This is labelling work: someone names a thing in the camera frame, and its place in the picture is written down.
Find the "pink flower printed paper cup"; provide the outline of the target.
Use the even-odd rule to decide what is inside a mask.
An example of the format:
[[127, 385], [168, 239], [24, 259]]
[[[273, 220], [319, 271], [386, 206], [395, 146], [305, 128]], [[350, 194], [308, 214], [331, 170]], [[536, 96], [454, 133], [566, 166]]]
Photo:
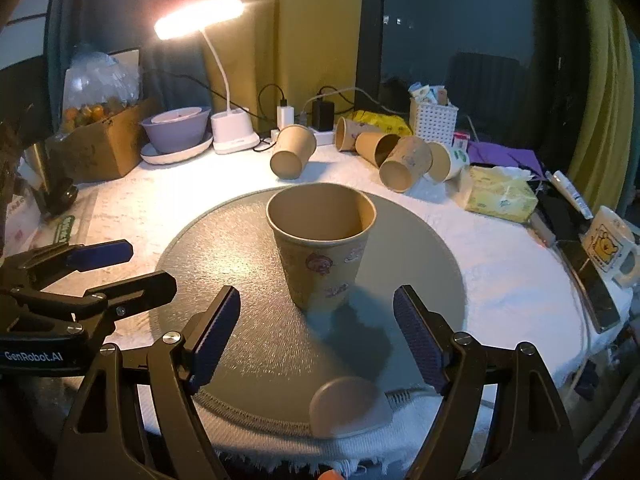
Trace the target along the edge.
[[288, 186], [268, 200], [266, 218], [296, 307], [344, 304], [378, 218], [370, 197], [336, 183]]

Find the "plain brown paper cup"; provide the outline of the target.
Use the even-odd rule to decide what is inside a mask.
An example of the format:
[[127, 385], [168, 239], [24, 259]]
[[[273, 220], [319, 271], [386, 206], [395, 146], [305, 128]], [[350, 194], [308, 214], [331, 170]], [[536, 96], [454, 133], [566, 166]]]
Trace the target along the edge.
[[300, 177], [317, 145], [310, 140], [281, 136], [270, 158], [270, 168], [280, 179], [294, 180]]

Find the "white green printed paper cup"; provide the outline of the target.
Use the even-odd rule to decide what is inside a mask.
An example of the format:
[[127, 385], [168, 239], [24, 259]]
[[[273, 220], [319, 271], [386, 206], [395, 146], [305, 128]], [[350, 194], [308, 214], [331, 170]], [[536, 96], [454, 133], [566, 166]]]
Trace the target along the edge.
[[432, 166], [427, 173], [434, 182], [440, 183], [454, 179], [470, 164], [469, 155], [460, 148], [453, 148], [439, 142], [428, 142], [427, 147], [432, 155]]

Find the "plain paper cup lying middle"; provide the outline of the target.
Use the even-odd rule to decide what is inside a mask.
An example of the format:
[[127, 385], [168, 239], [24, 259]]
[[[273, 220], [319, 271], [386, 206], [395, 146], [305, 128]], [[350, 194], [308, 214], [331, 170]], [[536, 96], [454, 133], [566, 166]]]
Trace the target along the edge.
[[357, 136], [356, 152], [375, 168], [380, 168], [399, 139], [395, 133], [363, 131]]

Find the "bamboo printed paper cup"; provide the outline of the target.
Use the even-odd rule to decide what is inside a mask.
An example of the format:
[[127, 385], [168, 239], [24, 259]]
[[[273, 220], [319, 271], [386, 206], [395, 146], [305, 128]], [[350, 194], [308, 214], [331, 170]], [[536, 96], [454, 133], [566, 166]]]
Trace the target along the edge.
[[418, 136], [403, 136], [380, 167], [382, 183], [392, 191], [405, 193], [431, 169], [433, 155]]

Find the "cardboard box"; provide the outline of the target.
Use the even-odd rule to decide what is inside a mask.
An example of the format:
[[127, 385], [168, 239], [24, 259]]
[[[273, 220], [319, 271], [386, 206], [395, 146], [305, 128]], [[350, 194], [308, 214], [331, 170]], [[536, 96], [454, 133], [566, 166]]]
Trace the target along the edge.
[[139, 162], [149, 142], [141, 122], [160, 111], [156, 99], [145, 99], [122, 112], [71, 133], [46, 141], [53, 169], [61, 169], [75, 183], [125, 177]]

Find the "round grey placemat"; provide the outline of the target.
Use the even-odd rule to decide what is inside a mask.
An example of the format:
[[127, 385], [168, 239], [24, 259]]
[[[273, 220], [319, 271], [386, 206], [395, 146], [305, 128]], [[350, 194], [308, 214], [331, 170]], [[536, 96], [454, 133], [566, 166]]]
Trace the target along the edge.
[[410, 210], [375, 197], [378, 220], [348, 299], [334, 311], [307, 314], [288, 292], [266, 219], [269, 199], [269, 191], [256, 192], [207, 211], [160, 256], [158, 267], [175, 278], [178, 292], [151, 314], [154, 335], [207, 309], [221, 287], [240, 295], [239, 321], [198, 403], [245, 428], [307, 437], [312, 398], [338, 378], [372, 382], [393, 410], [427, 396], [394, 319], [393, 296], [411, 286], [460, 330], [465, 287], [445, 242]]

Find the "white round plate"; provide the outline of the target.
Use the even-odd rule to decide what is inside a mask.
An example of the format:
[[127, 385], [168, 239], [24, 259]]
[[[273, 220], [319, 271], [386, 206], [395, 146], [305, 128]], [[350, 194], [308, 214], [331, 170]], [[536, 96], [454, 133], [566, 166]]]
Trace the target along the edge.
[[140, 151], [140, 156], [144, 162], [152, 166], [168, 166], [186, 162], [194, 157], [198, 157], [206, 152], [213, 144], [213, 135], [208, 132], [204, 136], [204, 140], [185, 150], [172, 153], [162, 154], [154, 148], [151, 143], [145, 144]]

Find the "black smartphone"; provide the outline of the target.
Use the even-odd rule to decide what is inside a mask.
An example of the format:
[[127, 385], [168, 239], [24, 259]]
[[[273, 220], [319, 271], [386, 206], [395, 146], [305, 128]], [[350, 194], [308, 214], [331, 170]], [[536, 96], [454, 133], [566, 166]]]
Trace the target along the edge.
[[559, 240], [557, 243], [563, 261], [584, 298], [585, 306], [596, 332], [602, 334], [620, 322], [620, 314], [611, 294], [578, 240]]

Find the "purple bowl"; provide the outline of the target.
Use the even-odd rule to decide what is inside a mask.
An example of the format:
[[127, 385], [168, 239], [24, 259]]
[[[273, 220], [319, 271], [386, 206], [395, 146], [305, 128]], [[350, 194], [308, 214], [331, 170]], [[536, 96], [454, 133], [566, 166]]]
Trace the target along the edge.
[[207, 129], [209, 107], [183, 107], [168, 110], [140, 122], [152, 147], [170, 154], [200, 144]]

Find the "plastic bag of fruit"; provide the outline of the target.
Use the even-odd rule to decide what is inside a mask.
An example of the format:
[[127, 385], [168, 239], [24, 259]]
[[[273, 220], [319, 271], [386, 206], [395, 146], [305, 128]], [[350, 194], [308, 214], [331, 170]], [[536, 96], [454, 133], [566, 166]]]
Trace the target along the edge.
[[137, 104], [141, 95], [139, 49], [105, 53], [80, 46], [65, 71], [58, 131], [102, 122]]

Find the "white round puck device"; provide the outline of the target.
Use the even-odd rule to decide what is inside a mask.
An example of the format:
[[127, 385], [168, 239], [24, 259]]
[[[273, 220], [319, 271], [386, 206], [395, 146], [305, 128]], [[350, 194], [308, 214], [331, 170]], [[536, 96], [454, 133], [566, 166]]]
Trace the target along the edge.
[[344, 376], [320, 387], [309, 403], [309, 425], [316, 439], [349, 438], [382, 428], [393, 420], [390, 402], [367, 379]]

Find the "winnie the pooh mug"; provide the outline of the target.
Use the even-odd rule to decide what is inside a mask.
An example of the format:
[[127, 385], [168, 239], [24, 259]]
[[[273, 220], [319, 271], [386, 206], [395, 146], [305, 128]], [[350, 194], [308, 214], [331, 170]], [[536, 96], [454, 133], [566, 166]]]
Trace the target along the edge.
[[615, 211], [601, 206], [590, 223], [582, 248], [599, 272], [621, 288], [639, 284], [639, 245]]

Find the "yellow tissue pack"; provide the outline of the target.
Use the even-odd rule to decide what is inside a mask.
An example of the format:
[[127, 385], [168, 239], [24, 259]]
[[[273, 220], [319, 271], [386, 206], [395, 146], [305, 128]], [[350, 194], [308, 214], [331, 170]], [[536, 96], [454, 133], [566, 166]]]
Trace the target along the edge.
[[529, 186], [532, 179], [521, 168], [469, 166], [460, 174], [456, 199], [466, 211], [525, 223], [538, 204]]

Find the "white usb charger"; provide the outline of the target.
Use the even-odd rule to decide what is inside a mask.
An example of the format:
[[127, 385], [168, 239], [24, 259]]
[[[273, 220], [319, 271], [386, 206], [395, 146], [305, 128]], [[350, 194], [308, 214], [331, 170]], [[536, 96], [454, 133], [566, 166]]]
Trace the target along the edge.
[[282, 130], [295, 122], [295, 110], [291, 105], [277, 106], [277, 127]]

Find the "white cream tube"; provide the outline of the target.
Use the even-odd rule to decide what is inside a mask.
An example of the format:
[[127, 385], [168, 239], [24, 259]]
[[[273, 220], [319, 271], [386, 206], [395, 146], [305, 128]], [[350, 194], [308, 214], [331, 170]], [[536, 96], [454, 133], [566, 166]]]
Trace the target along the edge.
[[562, 171], [547, 171], [546, 178], [586, 220], [593, 219], [593, 213], [582, 197], [582, 194], [577, 191], [573, 182], [563, 174]]

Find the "white power strip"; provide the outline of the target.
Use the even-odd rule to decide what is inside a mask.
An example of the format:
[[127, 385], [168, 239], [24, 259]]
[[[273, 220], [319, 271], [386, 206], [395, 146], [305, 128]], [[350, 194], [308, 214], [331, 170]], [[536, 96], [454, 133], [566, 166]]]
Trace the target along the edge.
[[335, 140], [334, 131], [317, 131], [313, 128], [305, 127], [302, 125], [288, 125], [282, 129], [272, 129], [270, 132], [269, 140], [272, 143], [278, 143], [281, 136], [286, 136], [291, 139], [303, 139], [305, 141], [314, 138], [314, 143], [317, 146], [330, 145]]

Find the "black power adapter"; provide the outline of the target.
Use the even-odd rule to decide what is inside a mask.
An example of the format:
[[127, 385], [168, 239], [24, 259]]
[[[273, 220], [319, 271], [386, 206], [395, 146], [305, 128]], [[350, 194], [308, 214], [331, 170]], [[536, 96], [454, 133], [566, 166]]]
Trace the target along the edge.
[[325, 99], [314, 100], [311, 111], [311, 127], [318, 132], [332, 131], [335, 104]]

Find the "purple cloth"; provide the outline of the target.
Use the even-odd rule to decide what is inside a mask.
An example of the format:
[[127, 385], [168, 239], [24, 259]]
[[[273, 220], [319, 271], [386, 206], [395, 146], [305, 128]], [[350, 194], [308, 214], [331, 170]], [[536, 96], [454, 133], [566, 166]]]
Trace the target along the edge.
[[468, 155], [472, 165], [518, 167], [529, 170], [536, 180], [544, 180], [544, 172], [538, 157], [528, 148], [509, 148], [501, 144], [470, 141]]

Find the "red white small box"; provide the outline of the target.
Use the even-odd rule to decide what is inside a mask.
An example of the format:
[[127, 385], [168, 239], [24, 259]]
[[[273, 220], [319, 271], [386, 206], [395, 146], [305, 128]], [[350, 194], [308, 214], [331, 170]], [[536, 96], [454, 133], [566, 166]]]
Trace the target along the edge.
[[452, 147], [456, 150], [467, 152], [470, 140], [471, 136], [469, 133], [456, 131], [452, 138]]

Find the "yellow snack bag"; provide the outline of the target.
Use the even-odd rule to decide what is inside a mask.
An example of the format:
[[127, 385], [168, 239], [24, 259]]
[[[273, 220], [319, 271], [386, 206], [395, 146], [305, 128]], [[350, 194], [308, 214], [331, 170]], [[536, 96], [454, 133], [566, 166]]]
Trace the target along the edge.
[[398, 115], [387, 115], [367, 110], [356, 110], [350, 114], [349, 118], [355, 122], [364, 122], [367, 125], [375, 126], [385, 133], [398, 134], [398, 136], [412, 136], [413, 131]]

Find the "white perforated plastic basket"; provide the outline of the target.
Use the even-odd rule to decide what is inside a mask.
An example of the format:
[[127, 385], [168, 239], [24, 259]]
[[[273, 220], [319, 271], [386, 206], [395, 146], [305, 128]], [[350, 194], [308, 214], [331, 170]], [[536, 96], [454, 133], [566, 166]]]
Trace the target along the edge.
[[425, 142], [454, 143], [458, 108], [452, 104], [410, 101], [409, 126], [415, 136]]

